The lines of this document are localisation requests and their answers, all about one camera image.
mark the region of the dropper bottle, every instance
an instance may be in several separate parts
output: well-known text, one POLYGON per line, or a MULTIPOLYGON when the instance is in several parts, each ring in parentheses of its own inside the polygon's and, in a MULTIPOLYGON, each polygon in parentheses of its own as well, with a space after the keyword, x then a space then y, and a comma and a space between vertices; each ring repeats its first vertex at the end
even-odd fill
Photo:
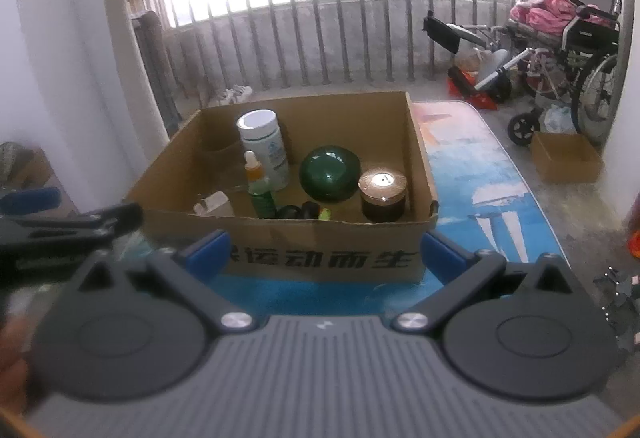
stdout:
POLYGON ((271 195, 269 179, 264 176, 262 164, 255 158, 252 151, 244 152, 244 170, 246 179, 249 182, 249 196, 258 218, 275 218, 276 204, 271 195))

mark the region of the jar lid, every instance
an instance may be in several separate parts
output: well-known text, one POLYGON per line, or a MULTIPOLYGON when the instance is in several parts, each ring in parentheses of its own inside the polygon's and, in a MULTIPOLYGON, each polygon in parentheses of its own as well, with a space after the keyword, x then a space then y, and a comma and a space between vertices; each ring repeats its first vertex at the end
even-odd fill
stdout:
POLYGON ((257 141, 271 135, 278 129, 278 118, 275 111, 254 110, 245 113, 236 123, 240 137, 245 141, 257 141))
POLYGON ((406 195, 406 177, 388 167, 374 167, 358 180, 360 194, 373 205, 391 205, 406 195))

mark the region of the brown jar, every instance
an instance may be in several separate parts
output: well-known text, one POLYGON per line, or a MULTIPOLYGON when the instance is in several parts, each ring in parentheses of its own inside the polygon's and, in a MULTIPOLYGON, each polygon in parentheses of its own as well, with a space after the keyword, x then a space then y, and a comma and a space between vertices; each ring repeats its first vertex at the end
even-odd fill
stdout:
POLYGON ((404 214, 406 177, 388 167, 375 167, 358 180, 362 214, 374 223, 395 222, 404 214))

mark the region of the green round container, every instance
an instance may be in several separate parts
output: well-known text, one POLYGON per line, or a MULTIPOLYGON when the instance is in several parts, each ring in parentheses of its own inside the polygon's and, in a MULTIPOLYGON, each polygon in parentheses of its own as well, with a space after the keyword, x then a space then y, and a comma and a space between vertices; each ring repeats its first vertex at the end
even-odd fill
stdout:
POLYGON ((339 145, 324 145, 300 165, 300 185, 315 201, 337 203, 358 190, 360 159, 339 145))

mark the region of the ridged gray surface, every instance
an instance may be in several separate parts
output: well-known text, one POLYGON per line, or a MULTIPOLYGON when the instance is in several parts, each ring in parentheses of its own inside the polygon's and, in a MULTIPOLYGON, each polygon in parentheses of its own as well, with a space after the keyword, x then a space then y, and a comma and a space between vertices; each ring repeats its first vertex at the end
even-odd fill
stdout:
POLYGON ((272 317, 220 339, 160 395, 99 405, 56 394, 29 420, 49 438, 603 438, 621 423, 595 396, 541 407, 487 395, 429 339, 377 317, 272 317))

